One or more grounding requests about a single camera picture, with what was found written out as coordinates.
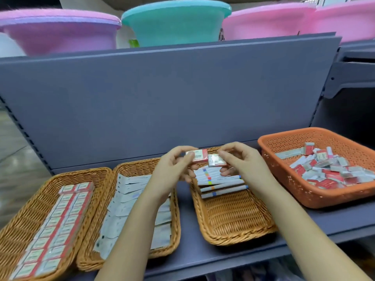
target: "purple plastic basin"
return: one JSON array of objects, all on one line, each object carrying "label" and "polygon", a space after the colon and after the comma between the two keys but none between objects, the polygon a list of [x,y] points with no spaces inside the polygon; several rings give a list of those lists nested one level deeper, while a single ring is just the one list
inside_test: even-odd
[{"label": "purple plastic basin", "polygon": [[0,13],[0,31],[29,56],[115,49],[120,27],[116,16],[91,11],[26,9]]}]

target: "plastic basin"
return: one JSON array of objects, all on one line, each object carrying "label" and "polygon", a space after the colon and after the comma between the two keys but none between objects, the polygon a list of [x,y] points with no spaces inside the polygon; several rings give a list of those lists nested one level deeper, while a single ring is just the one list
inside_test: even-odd
[{"label": "plastic basin", "polygon": [[116,48],[121,21],[110,14],[63,9],[26,9],[0,13],[0,31],[26,55]]},{"label": "plastic basin", "polygon": [[230,5],[211,0],[175,0],[142,5],[122,15],[139,46],[218,41]]},{"label": "plastic basin", "polygon": [[223,21],[225,40],[297,35],[302,22],[315,11],[304,3],[260,6],[233,12]]},{"label": "plastic basin", "polygon": [[301,33],[336,32],[341,42],[375,38],[375,0],[357,0],[320,7]]}]

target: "green object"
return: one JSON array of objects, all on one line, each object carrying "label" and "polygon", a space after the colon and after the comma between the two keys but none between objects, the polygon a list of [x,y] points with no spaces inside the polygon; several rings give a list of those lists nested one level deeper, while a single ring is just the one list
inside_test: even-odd
[{"label": "green object", "polygon": [[131,48],[139,47],[139,43],[137,39],[129,39],[129,44]]},{"label": "green object", "polygon": [[139,46],[218,41],[223,19],[232,13],[229,4],[212,0],[156,2],[123,13]]}]

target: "shiny floor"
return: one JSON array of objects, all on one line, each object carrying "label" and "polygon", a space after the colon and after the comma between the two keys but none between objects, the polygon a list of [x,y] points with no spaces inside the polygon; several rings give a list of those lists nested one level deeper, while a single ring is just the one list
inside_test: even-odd
[{"label": "shiny floor", "polygon": [[0,229],[50,177],[8,114],[0,110]]}]

